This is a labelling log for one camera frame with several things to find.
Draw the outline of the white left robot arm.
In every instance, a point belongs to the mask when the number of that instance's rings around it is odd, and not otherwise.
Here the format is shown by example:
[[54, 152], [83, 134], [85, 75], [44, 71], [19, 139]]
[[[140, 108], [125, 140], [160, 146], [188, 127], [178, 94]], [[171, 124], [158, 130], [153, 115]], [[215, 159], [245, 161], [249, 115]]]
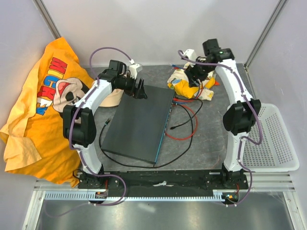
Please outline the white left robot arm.
[[89, 184], [101, 188], [105, 184], [102, 163], [99, 161], [94, 140], [96, 125], [94, 114], [102, 101], [115, 89], [124, 90], [135, 99], [147, 99], [144, 80], [137, 79], [142, 65], [130, 61], [130, 66], [111, 60], [109, 66], [97, 76], [90, 90], [74, 105], [63, 109], [63, 135], [69, 140], [70, 149], [76, 150], [81, 159], [83, 170], [91, 174]]

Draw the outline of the white perforated plastic basket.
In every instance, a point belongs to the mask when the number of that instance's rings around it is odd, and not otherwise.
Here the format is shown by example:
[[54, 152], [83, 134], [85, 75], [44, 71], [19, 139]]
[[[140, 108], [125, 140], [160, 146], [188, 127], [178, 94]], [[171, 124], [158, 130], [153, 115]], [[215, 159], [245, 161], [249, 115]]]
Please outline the white perforated plastic basket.
[[257, 173], [295, 171], [299, 160], [279, 109], [263, 103], [258, 114], [262, 129], [262, 143], [246, 141], [243, 165]]

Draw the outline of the beige bucket hat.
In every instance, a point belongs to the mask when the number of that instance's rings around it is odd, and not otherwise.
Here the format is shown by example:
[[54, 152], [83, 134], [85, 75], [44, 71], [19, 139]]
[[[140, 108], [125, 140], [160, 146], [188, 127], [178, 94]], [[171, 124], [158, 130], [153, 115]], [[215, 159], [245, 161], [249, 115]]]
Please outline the beige bucket hat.
[[108, 95], [99, 105], [100, 107], [115, 107], [118, 106], [124, 91], [115, 89], [110, 95]]

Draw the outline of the dark grey network switch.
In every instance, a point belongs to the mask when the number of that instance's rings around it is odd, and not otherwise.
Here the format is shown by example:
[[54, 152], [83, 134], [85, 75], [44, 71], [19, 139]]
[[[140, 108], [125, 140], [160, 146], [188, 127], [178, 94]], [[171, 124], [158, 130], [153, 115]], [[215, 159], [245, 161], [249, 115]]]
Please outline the dark grey network switch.
[[103, 152], [155, 164], [164, 137], [174, 91], [144, 87], [147, 99], [123, 95], [104, 137]]

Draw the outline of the orange Mickey t-shirt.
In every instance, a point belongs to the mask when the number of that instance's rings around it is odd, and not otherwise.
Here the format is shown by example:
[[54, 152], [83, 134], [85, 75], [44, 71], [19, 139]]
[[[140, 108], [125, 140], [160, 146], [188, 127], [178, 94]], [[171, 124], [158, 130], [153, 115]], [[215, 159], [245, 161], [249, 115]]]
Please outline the orange Mickey t-shirt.
[[5, 172], [78, 184], [73, 173], [81, 161], [63, 136], [62, 113], [66, 105], [82, 99], [92, 84], [65, 38], [46, 46], [0, 130]]

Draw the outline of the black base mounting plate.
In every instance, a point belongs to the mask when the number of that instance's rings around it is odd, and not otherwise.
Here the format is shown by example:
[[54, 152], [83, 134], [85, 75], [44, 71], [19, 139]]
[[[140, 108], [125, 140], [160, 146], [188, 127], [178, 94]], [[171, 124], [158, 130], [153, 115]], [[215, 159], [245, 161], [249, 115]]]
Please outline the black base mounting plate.
[[[248, 189], [248, 180], [243, 170], [235, 173], [218, 170], [163, 170], [163, 171], [117, 171], [127, 190], [149, 187], [188, 187], [198, 189]], [[80, 189], [107, 189], [121, 191], [124, 185], [116, 177], [96, 177], [76, 170], [73, 177], [79, 180]]]

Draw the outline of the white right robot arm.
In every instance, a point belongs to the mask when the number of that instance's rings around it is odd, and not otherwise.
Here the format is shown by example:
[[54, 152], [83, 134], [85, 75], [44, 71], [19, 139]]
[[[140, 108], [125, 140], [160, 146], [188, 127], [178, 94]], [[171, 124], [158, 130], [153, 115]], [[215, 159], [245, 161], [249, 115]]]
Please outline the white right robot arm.
[[228, 132], [226, 158], [223, 167], [226, 173], [220, 176], [220, 184], [224, 188], [232, 188], [237, 183], [234, 172], [246, 170], [243, 165], [243, 151], [246, 141], [255, 145], [262, 142], [249, 138], [248, 134], [257, 125], [259, 134], [262, 129], [258, 114], [261, 109], [260, 100], [253, 99], [244, 85], [237, 70], [235, 56], [230, 48], [221, 48], [217, 39], [209, 39], [202, 44], [204, 56], [198, 56], [193, 49], [178, 51], [180, 57], [189, 62], [185, 70], [189, 85], [195, 86], [205, 80], [209, 73], [215, 72], [226, 89], [230, 105], [223, 116], [223, 125]]

